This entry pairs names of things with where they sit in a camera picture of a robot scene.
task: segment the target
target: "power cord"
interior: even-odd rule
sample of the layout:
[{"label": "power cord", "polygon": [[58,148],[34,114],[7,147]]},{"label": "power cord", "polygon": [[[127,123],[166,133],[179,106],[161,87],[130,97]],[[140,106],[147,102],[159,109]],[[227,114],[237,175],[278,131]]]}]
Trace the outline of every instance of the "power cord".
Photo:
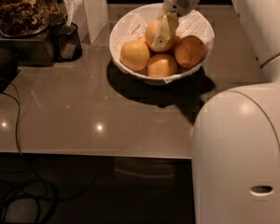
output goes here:
[{"label": "power cord", "polygon": [[[26,160],[26,158],[24,157],[24,155],[21,152],[20,138],[19,138],[19,121],[20,121],[20,117],[21,117],[21,99],[20,99],[19,91],[18,91],[17,87],[11,81],[8,81],[8,80],[2,78],[1,76],[0,76],[0,79],[2,81],[6,82],[7,84],[11,85],[13,87],[13,89],[15,90],[16,94],[17,94],[17,97],[15,97],[15,96],[10,95],[10,94],[8,94],[4,91],[1,92],[5,96],[13,99],[15,101],[15,103],[17,104],[17,107],[18,107],[18,114],[17,114],[16,127],[15,127],[15,137],[16,137],[17,150],[18,150],[19,154],[21,155],[21,158],[23,159],[25,164],[27,164],[27,166],[29,167],[30,171],[35,174],[35,176],[37,177],[37,180],[40,181],[45,188],[45,194],[38,196],[38,195],[34,195],[34,194],[31,194],[31,193],[25,191],[26,188],[28,188],[30,185],[34,184],[37,180],[36,181],[25,182],[25,183],[21,184],[20,186],[19,185],[16,186],[16,185],[12,184],[11,182],[0,178],[1,182],[4,182],[4,183],[6,183],[6,184],[8,184],[9,186],[12,187],[11,191],[8,191],[0,199],[0,224],[1,223],[6,223],[6,221],[5,221],[6,214],[7,214],[7,210],[10,207],[10,205],[13,202],[16,202],[17,200],[21,200],[21,199],[32,199],[32,200],[34,200],[35,204],[36,204],[36,207],[37,207],[37,213],[36,213],[34,224],[46,224],[49,221],[49,219],[51,218],[51,216],[53,215],[53,213],[54,213],[54,211],[57,207],[58,202],[66,202],[66,201],[74,200],[75,198],[77,198],[77,197],[83,195],[84,193],[86,193],[92,187],[92,185],[93,185],[94,181],[96,180],[97,176],[101,173],[101,170],[102,170],[102,168],[105,164],[105,160],[101,163],[100,167],[98,168],[97,172],[95,173],[95,175],[94,175],[93,179],[91,180],[90,184],[86,188],[84,188],[83,190],[78,192],[77,194],[69,196],[69,197],[65,197],[65,198],[60,198],[57,188],[54,185],[49,183],[50,190],[52,191],[53,196],[48,197],[49,189],[48,189],[47,183],[45,182],[44,179],[41,178],[41,176],[37,173],[35,168]],[[47,214],[43,217],[43,219],[39,221],[40,215],[41,215],[40,201],[51,202],[51,207],[50,207],[49,211],[47,212]]]}]

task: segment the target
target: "bowl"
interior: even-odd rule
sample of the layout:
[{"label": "bowl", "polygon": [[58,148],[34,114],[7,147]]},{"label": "bowl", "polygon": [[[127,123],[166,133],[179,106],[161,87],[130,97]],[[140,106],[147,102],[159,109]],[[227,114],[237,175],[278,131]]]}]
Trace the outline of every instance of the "bowl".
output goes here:
[{"label": "bowl", "polygon": [[202,42],[204,42],[206,56],[199,64],[191,69],[184,69],[180,74],[158,78],[139,74],[129,69],[120,61],[121,46],[125,42],[135,40],[139,36],[144,35],[147,25],[160,15],[161,7],[161,3],[150,4],[136,8],[127,13],[116,23],[109,39],[109,49],[112,60],[119,70],[124,74],[131,74],[132,76],[142,79],[146,83],[152,85],[165,85],[197,72],[210,56],[215,40],[213,28],[208,20],[199,11],[192,10],[190,14],[179,19],[179,26],[176,30],[176,34],[181,37],[186,35],[196,35],[202,40]]}]

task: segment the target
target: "countertop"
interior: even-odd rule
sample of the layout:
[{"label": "countertop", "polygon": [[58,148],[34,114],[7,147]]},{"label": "countertop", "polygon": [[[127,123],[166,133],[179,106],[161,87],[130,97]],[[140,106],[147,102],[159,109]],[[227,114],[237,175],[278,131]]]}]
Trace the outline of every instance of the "countertop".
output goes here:
[{"label": "countertop", "polygon": [[[13,84],[21,98],[21,151],[190,159],[203,104],[226,89],[265,81],[233,7],[197,9],[215,31],[212,54],[197,73],[166,86],[124,75],[112,63],[112,16],[94,44],[82,44],[77,61],[19,67]],[[12,86],[6,93],[16,94]],[[17,112],[15,101],[0,94],[0,152],[18,152]]]}]

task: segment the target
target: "dark floor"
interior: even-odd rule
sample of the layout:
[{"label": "dark floor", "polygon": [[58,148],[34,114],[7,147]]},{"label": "dark floor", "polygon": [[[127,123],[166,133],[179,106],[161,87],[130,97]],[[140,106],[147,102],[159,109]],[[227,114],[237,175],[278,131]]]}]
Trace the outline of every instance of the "dark floor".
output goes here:
[{"label": "dark floor", "polygon": [[[6,214],[0,209],[0,218],[9,223],[34,223],[37,213],[40,217],[36,223],[48,224],[195,222],[190,161],[24,157],[46,181],[47,199],[38,199],[37,207],[34,199],[25,197],[12,202]],[[45,194],[45,185],[27,170],[20,155],[0,154],[1,200],[11,199],[12,194],[23,195],[8,182],[34,196]]]}]

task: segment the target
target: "nuts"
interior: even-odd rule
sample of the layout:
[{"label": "nuts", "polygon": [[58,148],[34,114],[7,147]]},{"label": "nuts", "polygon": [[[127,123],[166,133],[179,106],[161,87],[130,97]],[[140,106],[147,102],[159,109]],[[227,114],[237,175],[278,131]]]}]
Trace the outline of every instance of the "nuts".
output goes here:
[{"label": "nuts", "polygon": [[34,35],[49,25],[43,0],[0,0],[0,32],[5,36]]}]

